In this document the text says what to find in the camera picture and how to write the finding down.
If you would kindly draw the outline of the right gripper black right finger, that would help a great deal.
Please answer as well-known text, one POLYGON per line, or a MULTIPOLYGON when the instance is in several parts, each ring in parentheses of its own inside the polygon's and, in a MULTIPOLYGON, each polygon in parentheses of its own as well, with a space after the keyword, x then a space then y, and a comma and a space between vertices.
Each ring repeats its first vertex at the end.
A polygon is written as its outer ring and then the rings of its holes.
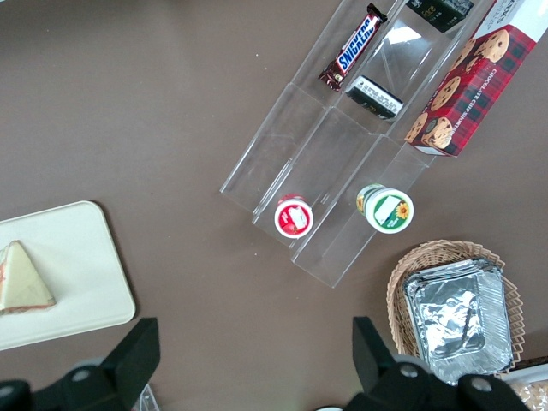
POLYGON ((456 388, 423 367, 397 361, 368 317, 353 318, 352 354, 362 391, 347 410, 459 410, 456 388))

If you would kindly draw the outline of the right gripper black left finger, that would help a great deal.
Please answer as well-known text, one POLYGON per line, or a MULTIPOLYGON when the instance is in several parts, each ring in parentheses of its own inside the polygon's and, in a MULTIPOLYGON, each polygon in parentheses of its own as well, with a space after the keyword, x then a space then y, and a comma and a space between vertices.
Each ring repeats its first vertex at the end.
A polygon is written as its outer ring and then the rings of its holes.
POLYGON ((158 320, 143 318, 97 365, 69 371, 33 394, 35 410, 130 410, 160 361, 158 320))

